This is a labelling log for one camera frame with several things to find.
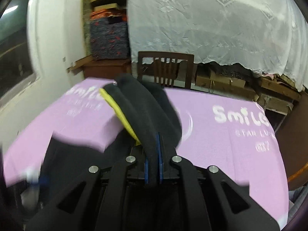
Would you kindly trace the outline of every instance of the wooden cabinet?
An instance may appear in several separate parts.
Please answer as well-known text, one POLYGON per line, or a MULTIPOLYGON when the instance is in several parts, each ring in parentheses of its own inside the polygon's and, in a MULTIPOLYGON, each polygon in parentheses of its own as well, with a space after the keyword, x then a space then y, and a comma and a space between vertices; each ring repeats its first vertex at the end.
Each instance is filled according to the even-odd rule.
POLYGON ((75 62, 75 66, 70 70, 82 69, 84 77, 96 77, 114 79, 121 73, 131 74, 130 59, 113 60, 93 60, 92 56, 87 56, 75 62))

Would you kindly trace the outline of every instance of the wooden panel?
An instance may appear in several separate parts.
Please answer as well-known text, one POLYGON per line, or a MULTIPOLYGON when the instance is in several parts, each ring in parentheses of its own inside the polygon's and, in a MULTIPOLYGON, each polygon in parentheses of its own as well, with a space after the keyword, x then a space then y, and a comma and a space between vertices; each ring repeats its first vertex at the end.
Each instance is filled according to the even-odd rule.
POLYGON ((280 85, 272 80, 261 77, 258 80, 258 83, 262 88, 266 88, 274 92, 277 92, 279 94, 285 95, 293 100, 299 101, 301 99, 301 94, 298 93, 297 91, 294 91, 293 89, 280 85))
POLYGON ((156 63, 155 61, 153 63, 153 65, 157 66, 157 69, 156 67, 154 67, 154 77, 157 77, 157 74, 155 74, 155 72, 157 72, 158 77, 160 79, 159 83, 164 84, 166 86, 171 86, 171 87, 174 85, 174 80, 177 77, 177 72, 178 72, 178 67, 179 67, 177 60, 179 59, 179 60, 187 61, 185 88, 190 89, 191 82, 192 82, 192 76, 193 76, 192 73, 193 73, 193 65, 194 65, 193 63, 194 55, 183 54, 183 53, 173 53, 173 52, 140 51, 138 52, 138 79, 141 79, 143 75, 142 68, 140 68, 142 66, 142 59, 147 58, 147 57, 153 58, 154 60, 158 58, 156 60, 156 63), (167 58, 170 58, 169 60, 170 65, 166 63, 167 58))
POLYGON ((299 104, 286 117, 276 133, 279 150, 288 178, 289 190, 308 182, 308 170, 303 169, 308 162, 308 95, 302 92, 299 104))
POLYGON ((126 73, 131 74, 131 64, 126 65, 126 73))
POLYGON ((97 60, 85 63, 84 66, 87 67, 98 67, 98 66, 123 66, 130 65, 131 61, 129 59, 118 59, 118 60, 97 60))
POLYGON ((126 73, 126 66, 84 67, 84 77, 114 79, 121 73, 126 73))

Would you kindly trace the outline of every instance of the black cloth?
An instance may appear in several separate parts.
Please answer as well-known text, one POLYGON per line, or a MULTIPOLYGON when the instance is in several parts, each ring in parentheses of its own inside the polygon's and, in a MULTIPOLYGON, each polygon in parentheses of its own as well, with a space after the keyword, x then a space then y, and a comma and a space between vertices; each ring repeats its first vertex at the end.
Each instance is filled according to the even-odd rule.
MULTIPOLYGON (((125 129, 118 134, 104 153, 90 147, 74 146, 51 138, 40 175, 49 179, 49 186, 41 187, 39 201, 44 205, 48 204, 90 166, 110 167, 119 158, 126 157, 133 146, 134 140, 125 129)), ((127 188, 129 197, 125 230, 184 230, 178 190, 178 187, 162 185, 152 188, 135 186, 127 188)), ((29 221, 26 231, 45 230, 42 227, 52 226, 50 223, 53 222, 49 219, 48 211, 40 213, 39 220, 34 217, 29 221)))
POLYGON ((133 138, 123 129, 104 153, 85 146, 75 146, 51 138, 41 166, 40 178, 48 186, 41 187, 40 201, 46 205, 63 188, 90 166, 111 167, 118 159, 126 157, 133 147, 133 138))
MULTIPOLYGON (((125 230, 181 231, 183 218, 180 213, 178 188, 156 187, 157 134, 160 133, 165 149, 171 149, 170 153, 176 154, 175 147, 182 133, 178 116, 159 85, 138 82, 130 75, 121 75, 116 82, 117 85, 108 84, 104 89, 121 108, 141 141, 149 161, 150 187, 130 186, 128 190, 130 197, 125 230)), ((40 175, 41 179, 47 179, 48 186, 41 187, 39 201, 44 205, 48 204, 90 166, 96 165, 100 168, 113 166, 119 159, 127 157, 134 145, 135 140, 125 129, 103 153, 51 138, 40 175)), ((42 216, 48 219, 48 213, 42 216)), ((40 230, 35 218, 29 222, 28 228, 27 230, 40 230)))
POLYGON ((107 84, 106 92, 115 100, 140 140, 149 161, 149 186, 157 184, 157 134, 166 149, 174 149, 182 136, 180 120, 169 99, 156 83, 139 82, 129 74, 115 79, 117 85, 107 84))

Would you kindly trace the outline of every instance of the yellow cloth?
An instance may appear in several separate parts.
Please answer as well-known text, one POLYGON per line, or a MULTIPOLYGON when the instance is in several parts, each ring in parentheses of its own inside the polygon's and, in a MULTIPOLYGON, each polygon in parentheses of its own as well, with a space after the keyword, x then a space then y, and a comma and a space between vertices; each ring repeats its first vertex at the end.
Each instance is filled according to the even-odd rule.
POLYGON ((120 121, 122 122, 123 126, 125 127, 125 129, 127 130, 127 132, 136 140, 136 145, 140 145, 140 141, 138 139, 138 137, 136 136, 134 130, 132 129, 132 127, 130 126, 128 120, 126 119, 125 115, 123 114, 121 108, 119 107, 119 105, 115 102, 115 100, 107 93, 106 90, 104 89, 100 89, 100 94, 101 96, 105 99, 105 101, 113 108, 113 110, 115 111, 115 114, 117 115, 117 117, 120 119, 120 121))

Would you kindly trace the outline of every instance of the blue object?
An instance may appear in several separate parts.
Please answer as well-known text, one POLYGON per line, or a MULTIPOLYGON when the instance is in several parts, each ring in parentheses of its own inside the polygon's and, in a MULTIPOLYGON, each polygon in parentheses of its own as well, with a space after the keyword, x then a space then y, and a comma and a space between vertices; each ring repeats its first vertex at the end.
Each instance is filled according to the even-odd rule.
POLYGON ((161 141, 159 139, 159 133, 156 135, 156 148, 158 152, 159 184, 161 184, 163 182, 163 159, 161 155, 161 141))
POLYGON ((144 163, 144 182, 145 184, 149 183, 149 161, 147 160, 147 157, 145 158, 144 163))

